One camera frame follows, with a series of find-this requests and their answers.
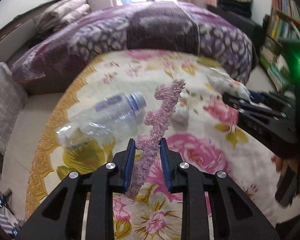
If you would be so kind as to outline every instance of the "clear plastic bottle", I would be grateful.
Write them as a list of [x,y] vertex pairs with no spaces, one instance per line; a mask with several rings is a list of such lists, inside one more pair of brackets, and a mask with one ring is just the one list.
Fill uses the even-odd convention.
[[87,139],[103,141],[109,137],[129,136],[137,128],[136,113],[144,107],[146,101],[141,92],[105,98],[59,127],[58,141],[65,148],[75,149]]

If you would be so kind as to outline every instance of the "fluffy pink fabric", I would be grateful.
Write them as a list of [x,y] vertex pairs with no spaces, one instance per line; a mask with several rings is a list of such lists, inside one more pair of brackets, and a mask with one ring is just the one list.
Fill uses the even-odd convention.
[[185,85],[183,79],[176,79],[170,86],[160,85],[156,88],[154,97],[157,100],[162,100],[162,104],[158,110],[150,110],[145,117],[145,125],[152,125],[150,135],[139,135],[136,140],[136,148],[142,150],[143,153],[140,160],[134,163],[131,184],[126,192],[126,197],[135,199],[141,186],[146,181],[150,167],[159,151],[160,140],[165,131],[168,130],[169,119]]

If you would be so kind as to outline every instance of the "purple blanket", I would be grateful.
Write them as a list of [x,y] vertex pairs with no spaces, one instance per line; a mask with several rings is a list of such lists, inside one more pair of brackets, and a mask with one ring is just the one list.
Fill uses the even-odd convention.
[[254,54],[242,31],[189,3],[143,2],[93,12],[28,50],[11,69],[29,82],[83,69],[96,55],[123,49],[167,49],[213,58],[245,84]]

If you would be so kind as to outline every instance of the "floral tablecloth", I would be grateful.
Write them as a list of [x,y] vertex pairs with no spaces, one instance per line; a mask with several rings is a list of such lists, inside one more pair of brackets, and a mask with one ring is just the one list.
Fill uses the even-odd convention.
[[[129,137],[122,135],[108,143],[99,142],[93,156],[76,155],[64,152],[58,143],[58,126],[119,92],[141,91],[147,102],[146,111],[158,109],[161,101],[154,98],[155,88],[171,83],[174,78],[183,78],[185,93],[189,95],[189,124],[171,122],[165,134],[169,149],[179,152],[184,161],[201,171],[227,172],[275,224],[278,175],[270,161],[272,153],[243,130],[230,125],[237,118],[237,111],[226,106],[208,84],[209,66],[218,64],[165,50],[128,50],[95,58],[65,92],[45,127],[29,178],[26,217],[70,171],[94,171],[111,160],[113,154],[126,149],[129,141]],[[134,138],[140,133],[148,134],[150,128],[141,120]],[[180,239],[182,194],[167,191],[159,157],[138,197],[114,197],[113,207],[115,239]]]

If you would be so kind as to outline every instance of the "bottle label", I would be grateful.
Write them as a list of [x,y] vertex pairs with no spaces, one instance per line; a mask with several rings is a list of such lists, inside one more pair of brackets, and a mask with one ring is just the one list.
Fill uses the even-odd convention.
[[100,112],[109,106],[116,105],[117,103],[122,102],[122,95],[117,95],[111,98],[104,99],[102,102],[95,105],[96,112]]

